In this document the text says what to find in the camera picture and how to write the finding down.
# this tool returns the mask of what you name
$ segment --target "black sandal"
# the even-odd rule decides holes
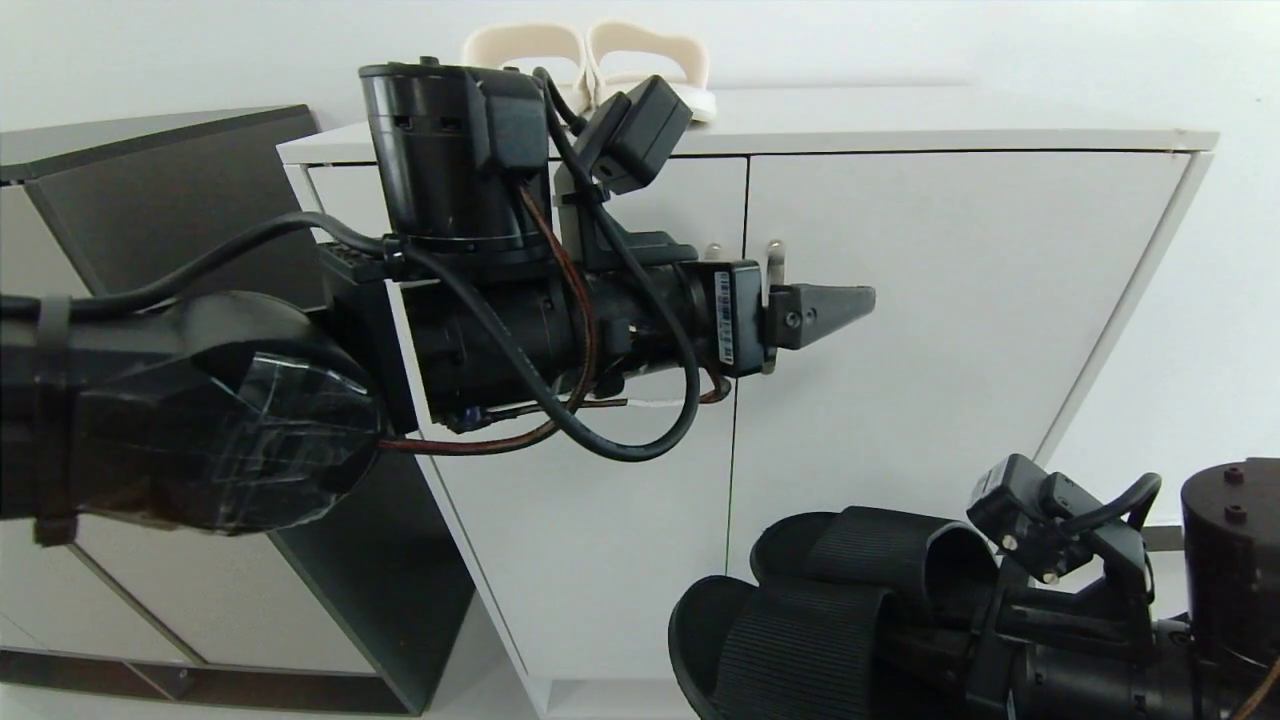
[[[965,523],[878,507],[792,515],[751,547],[762,585],[777,578],[896,591],[913,624],[968,629],[987,606],[998,568]]]
[[[876,661],[878,628],[904,614],[887,588],[705,578],[671,615],[671,664],[703,720],[956,717],[942,693]]]

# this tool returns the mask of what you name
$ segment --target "white wall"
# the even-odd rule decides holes
[[[0,0],[0,8],[4,129],[279,102],[310,104],[337,127],[362,118],[361,64],[421,54],[457,60],[466,33],[490,22],[586,27],[622,17],[703,37],[713,86],[973,81],[1222,131],[1196,205],[1055,465],[1100,495],[1161,471],[1171,488],[1153,519],[1169,521],[1178,515],[1172,487],[1194,470],[1280,455],[1280,4]]]

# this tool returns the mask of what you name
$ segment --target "sticker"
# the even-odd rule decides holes
[[[716,340],[719,345],[719,359],[726,365],[733,364],[733,286],[728,273],[716,273]]]

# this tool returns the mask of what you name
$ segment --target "black strap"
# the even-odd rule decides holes
[[[36,543],[44,547],[76,539],[76,507],[70,492],[72,393],[68,389],[67,346],[72,299],[51,296],[40,304],[36,322]]]
[[[969,525],[881,507],[847,507],[809,552],[805,577],[892,588],[913,621],[940,612],[968,624],[996,580],[996,562]]]
[[[771,582],[730,630],[713,701],[733,720],[870,719],[882,615],[901,615],[886,588]]]

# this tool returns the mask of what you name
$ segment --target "white sandal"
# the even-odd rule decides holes
[[[614,73],[605,76],[600,70],[600,60],[609,53],[649,53],[663,55],[676,61],[685,70],[685,77],[667,77],[694,111],[694,120],[707,123],[716,118],[716,95],[707,90],[707,77],[710,73],[710,56],[707,46],[698,40],[682,35],[658,35],[637,24],[623,20],[604,20],[588,33],[588,63],[594,79],[591,104],[600,106],[614,92],[626,92],[654,73]]]
[[[582,36],[568,26],[522,23],[480,28],[462,45],[462,64],[502,69],[522,58],[567,58],[577,63],[577,76],[556,87],[575,113],[591,105],[588,54]]]

